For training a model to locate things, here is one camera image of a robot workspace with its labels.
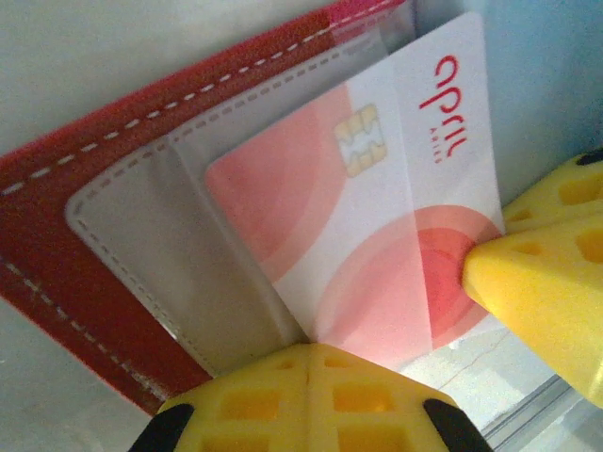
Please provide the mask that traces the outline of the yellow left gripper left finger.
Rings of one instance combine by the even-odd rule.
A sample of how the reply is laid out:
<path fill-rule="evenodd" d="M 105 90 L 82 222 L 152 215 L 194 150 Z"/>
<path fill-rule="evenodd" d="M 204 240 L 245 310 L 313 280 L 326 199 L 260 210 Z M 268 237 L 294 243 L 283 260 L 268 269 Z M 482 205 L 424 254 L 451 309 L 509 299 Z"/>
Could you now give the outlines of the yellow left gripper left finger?
<path fill-rule="evenodd" d="M 306 451 L 309 346 L 296 345 L 167 400 L 131 451 Z"/>

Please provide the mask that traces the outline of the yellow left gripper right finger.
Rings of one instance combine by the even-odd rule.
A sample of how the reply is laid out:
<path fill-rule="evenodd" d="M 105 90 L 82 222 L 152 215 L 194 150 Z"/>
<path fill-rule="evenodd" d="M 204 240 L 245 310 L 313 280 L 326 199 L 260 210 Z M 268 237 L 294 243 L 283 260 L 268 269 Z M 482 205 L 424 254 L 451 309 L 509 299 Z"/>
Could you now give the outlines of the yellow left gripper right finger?
<path fill-rule="evenodd" d="M 488 451 L 448 395 L 338 348 L 313 344 L 310 451 Z"/>

